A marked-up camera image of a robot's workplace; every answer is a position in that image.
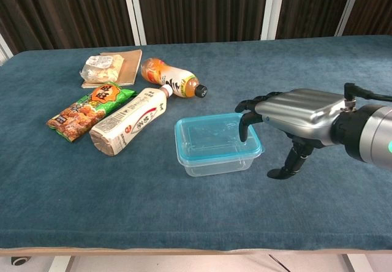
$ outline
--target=green snack package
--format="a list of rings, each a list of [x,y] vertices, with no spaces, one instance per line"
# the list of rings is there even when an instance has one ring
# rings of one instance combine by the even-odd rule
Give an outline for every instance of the green snack package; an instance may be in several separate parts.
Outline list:
[[[133,90],[121,89],[114,82],[106,82],[54,116],[47,125],[72,142],[136,94]]]

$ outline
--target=plastic bag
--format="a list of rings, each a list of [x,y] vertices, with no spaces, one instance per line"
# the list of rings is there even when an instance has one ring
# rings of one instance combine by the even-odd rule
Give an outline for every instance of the plastic bag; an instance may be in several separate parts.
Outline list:
[[[133,90],[121,89],[116,83],[105,83],[54,116],[47,125],[72,142],[136,94]]]
[[[124,58],[120,55],[90,56],[80,75],[90,83],[117,81],[123,62]]]

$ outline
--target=white bottle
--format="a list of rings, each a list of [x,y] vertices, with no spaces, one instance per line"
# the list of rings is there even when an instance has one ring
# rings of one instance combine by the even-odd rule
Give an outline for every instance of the white bottle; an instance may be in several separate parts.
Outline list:
[[[173,94],[170,85],[145,88],[123,108],[97,123],[90,130],[97,149],[115,156],[152,120],[166,110],[166,101]]]

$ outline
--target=blue tablecloth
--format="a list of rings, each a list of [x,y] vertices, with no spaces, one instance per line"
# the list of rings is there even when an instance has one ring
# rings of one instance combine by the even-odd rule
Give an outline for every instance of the blue tablecloth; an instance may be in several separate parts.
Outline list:
[[[342,93],[352,81],[392,94],[392,36],[145,46],[142,60],[193,71],[208,95],[171,97],[115,157],[88,134],[69,143],[45,125],[91,91],[78,73],[89,56],[137,48],[27,51],[0,67],[1,248],[392,248],[392,172],[343,146],[315,150],[291,179],[269,179],[291,140],[258,124],[266,152],[249,170],[192,178],[174,139],[177,120],[230,113],[270,91]],[[131,89],[151,86],[139,74]]]

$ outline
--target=brown curtain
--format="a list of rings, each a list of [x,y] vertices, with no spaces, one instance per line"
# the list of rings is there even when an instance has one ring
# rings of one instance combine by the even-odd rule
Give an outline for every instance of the brown curtain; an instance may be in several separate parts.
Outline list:
[[[258,40],[265,0],[140,0],[152,43]]]
[[[343,35],[392,35],[392,0],[355,0]]]
[[[277,39],[334,36],[347,0],[282,0]]]
[[[12,52],[133,45],[126,0],[0,0]]]

